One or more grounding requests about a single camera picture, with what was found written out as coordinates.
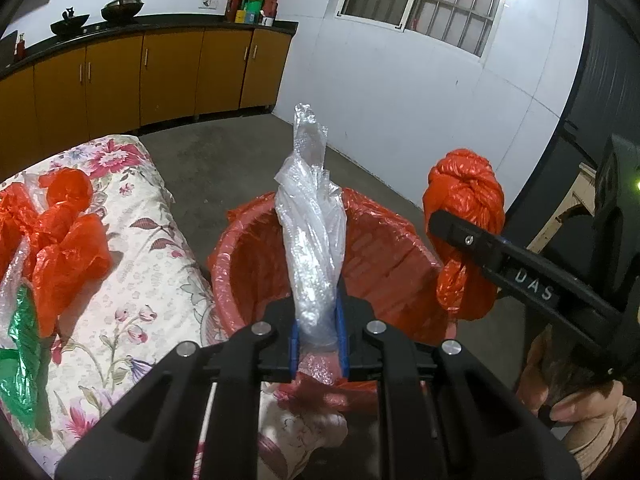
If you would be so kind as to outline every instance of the window frame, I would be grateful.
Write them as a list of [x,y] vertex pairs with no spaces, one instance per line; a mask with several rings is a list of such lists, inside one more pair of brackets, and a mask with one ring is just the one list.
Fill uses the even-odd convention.
[[[416,0],[407,0],[407,3],[404,7],[404,12],[402,13],[402,18],[400,20],[400,24],[399,25],[394,25],[393,23],[386,23],[386,22],[380,22],[378,20],[372,20],[370,18],[362,18],[360,16],[352,16],[350,14],[343,14],[342,10],[344,9],[344,4],[347,0],[338,0],[337,2],[337,6],[335,8],[335,13],[334,16],[336,18],[339,18],[341,20],[348,20],[350,22],[357,22],[357,23],[365,23],[367,25],[373,25],[374,27],[381,27],[381,28],[386,28],[387,30],[394,30],[396,32],[405,32],[406,30],[406,24],[409,20],[409,17],[412,14],[412,10],[414,9],[414,5],[415,5],[415,1]],[[477,60],[477,61],[482,61],[484,62],[484,60],[486,59],[487,53],[491,50],[491,44],[493,43],[494,37],[495,37],[495,31],[497,30],[497,23],[500,21],[500,17],[502,15],[502,9],[504,7],[504,1],[505,0],[498,0],[498,2],[496,3],[497,5],[497,9],[495,11],[495,16],[492,19],[492,24],[491,24],[491,28],[489,30],[489,35],[486,39],[486,43],[484,46],[484,50],[482,51],[482,54],[480,56],[473,54],[472,52],[469,52],[467,50],[464,50],[461,47],[458,47],[456,45],[452,45],[450,43],[447,43],[444,40],[438,40],[437,38],[434,38],[432,36],[428,36],[427,34],[423,34],[421,32],[418,32],[416,30],[411,30],[409,29],[409,32],[414,32],[415,34],[419,34],[422,37],[425,38],[430,38],[433,41],[437,41],[438,43],[444,44],[446,47],[452,48],[454,49],[456,52],[463,52],[464,54],[471,56],[473,59]]]

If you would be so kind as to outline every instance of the green plastic bag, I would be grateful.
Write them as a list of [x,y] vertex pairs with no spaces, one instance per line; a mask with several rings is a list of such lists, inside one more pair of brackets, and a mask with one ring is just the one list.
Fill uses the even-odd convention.
[[38,403],[36,377],[40,369],[40,338],[35,305],[31,291],[25,285],[18,289],[16,303],[8,330],[16,348],[0,349],[0,397],[9,412],[32,430]]

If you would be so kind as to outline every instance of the bottle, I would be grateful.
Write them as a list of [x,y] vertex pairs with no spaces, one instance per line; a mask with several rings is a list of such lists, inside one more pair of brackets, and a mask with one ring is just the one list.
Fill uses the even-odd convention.
[[20,40],[18,40],[18,44],[15,46],[15,61],[20,61],[24,59],[24,32],[20,34]]

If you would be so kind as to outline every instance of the trash can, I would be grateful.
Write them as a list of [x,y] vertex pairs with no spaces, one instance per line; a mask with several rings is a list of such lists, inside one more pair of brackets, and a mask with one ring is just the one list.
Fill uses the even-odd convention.
[[[291,294],[282,228],[267,193],[230,211],[230,224],[209,256],[216,313],[232,334],[260,319],[267,304]],[[342,191],[347,235],[342,265],[347,292],[369,301],[376,317],[414,340],[437,344],[447,314],[435,287],[440,263],[406,219],[349,188]],[[375,392],[373,383],[334,384]]]

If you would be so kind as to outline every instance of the floral tablecloth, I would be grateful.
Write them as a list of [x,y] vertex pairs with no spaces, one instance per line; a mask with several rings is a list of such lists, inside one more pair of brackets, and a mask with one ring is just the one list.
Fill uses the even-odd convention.
[[[131,136],[92,140],[31,166],[0,189],[58,167],[90,176],[94,196],[88,211],[106,226],[114,267],[102,282],[86,284],[44,344],[36,429],[22,427],[2,406],[50,475],[66,451],[176,344],[226,339],[209,285],[170,213],[174,199],[142,143]],[[338,413],[291,413],[278,405],[279,395],[263,385],[258,434],[263,479],[293,478],[315,448],[338,446],[346,436]]]

